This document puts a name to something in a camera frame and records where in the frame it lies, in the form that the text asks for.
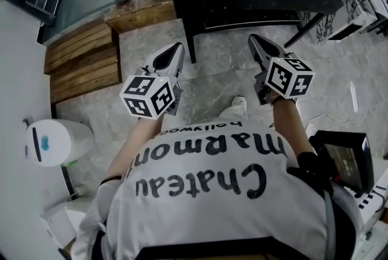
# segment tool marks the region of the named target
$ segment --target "forearm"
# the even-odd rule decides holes
[[[290,101],[282,99],[273,105],[273,120],[275,130],[282,134],[291,145],[296,156],[302,152],[313,152],[309,139],[304,130],[301,117],[296,105]]]
[[[161,131],[163,116],[161,115],[157,120],[140,119],[136,123],[132,133],[110,164],[106,179],[126,173],[141,146]]]

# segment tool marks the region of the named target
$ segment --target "white trash can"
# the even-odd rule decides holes
[[[27,129],[28,155],[41,166],[56,166],[78,159],[94,143],[92,130],[68,120],[46,119]]]

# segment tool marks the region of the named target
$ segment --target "white sneaker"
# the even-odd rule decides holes
[[[231,106],[242,106],[247,111],[247,100],[242,96],[236,96],[233,98]]]

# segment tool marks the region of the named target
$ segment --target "wooden pallet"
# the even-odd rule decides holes
[[[66,39],[46,53],[52,104],[121,83],[118,35],[97,24]]]

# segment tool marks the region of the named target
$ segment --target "small screen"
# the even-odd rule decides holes
[[[360,171],[354,151],[349,147],[325,144],[330,157],[334,160],[341,180],[348,185],[361,188]]]

